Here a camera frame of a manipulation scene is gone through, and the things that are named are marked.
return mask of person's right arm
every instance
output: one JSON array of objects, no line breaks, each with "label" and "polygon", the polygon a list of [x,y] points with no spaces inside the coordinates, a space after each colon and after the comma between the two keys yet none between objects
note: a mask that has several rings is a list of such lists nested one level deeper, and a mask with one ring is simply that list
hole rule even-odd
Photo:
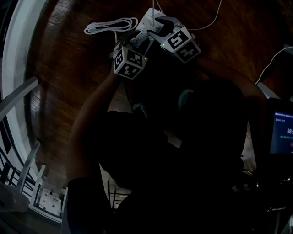
[{"label": "person's right arm", "polygon": [[210,58],[199,57],[196,60],[196,66],[210,77],[222,77],[231,80],[241,90],[247,103],[253,148],[256,161],[258,161],[263,152],[266,96],[248,77]]}]

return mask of leg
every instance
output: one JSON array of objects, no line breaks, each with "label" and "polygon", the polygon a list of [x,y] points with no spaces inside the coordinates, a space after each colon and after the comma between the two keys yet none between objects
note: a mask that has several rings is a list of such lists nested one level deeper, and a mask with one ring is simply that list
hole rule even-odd
[{"label": "leg", "polygon": [[226,79],[203,81],[190,94],[182,118],[180,150],[196,157],[189,170],[209,179],[241,171],[247,117],[244,97],[236,85]]},{"label": "leg", "polygon": [[149,119],[129,113],[108,112],[98,124],[91,144],[99,145],[103,169],[124,188],[151,183],[171,147],[164,132]]}]

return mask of wall socket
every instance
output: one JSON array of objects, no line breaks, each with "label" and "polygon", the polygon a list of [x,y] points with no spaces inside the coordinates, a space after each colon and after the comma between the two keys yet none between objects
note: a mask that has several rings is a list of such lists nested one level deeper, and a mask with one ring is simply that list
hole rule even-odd
[{"label": "wall socket", "polygon": [[293,48],[285,49],[285,51],[293,55]]}]

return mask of white cube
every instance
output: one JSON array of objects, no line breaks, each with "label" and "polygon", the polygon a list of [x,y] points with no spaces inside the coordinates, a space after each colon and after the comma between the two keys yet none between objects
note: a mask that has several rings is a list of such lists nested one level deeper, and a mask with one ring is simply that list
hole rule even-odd
[{"label": "white cube", "polygon": [[122,47],[113,59],[115,74],[131,80],[145,68],[147,63],[147,57],[126,47]]},{"label": "white cube", "polygon": [[201,53],[201,49],[196,44],[186,27],[172,34],[161,47],[177,57],[182,63],[187,63],[196,55]]}]

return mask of brown wooden floor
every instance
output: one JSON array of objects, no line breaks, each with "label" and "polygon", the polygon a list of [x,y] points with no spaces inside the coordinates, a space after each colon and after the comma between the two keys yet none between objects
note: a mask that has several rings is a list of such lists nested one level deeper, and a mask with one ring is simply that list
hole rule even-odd
[{"label": "brown wooden floor", "polygon": [[[219,0],[159,2],[165,14],[177,17],[188,28],[209,24],[219,4]],[[223,0],[217,21],[207,29],[193,32],[203,54],[256,80],[284,43],[292,42],[281,3]],[[113,32],[89,36],[83,32],[85,27],[93,21],[121,17],[140,20],[151,6],[151,0],[49,1],[35,31],[27,67],[27,75],[37,76],[40,84],[26,104],[31,138],[39,138],[42,143],[37,161],[47,165],[47,182],[52,188],[65,186],[66,144],[71,126],[83,102],[107,76],[107,59],[114,48]],[[172,112],[163,110],[175,105],[179,89],[184,88],[182,80],[190,75],[181,64],[165,63],[161,50],[153,49],[149,58],[148,71],[141,79],[143,85],[138,85],[137,90],[141,90],[141,99],[155,106],[161,122],[168,122]],[[293,94],[290,67],[286,66],[292,61],[293,56],[282,53],[265,74],[264,83],[282,98]],[[158,74],[152,72],[156,66],[161,70]],[[110,109],[130,111],[122,86]]]}]

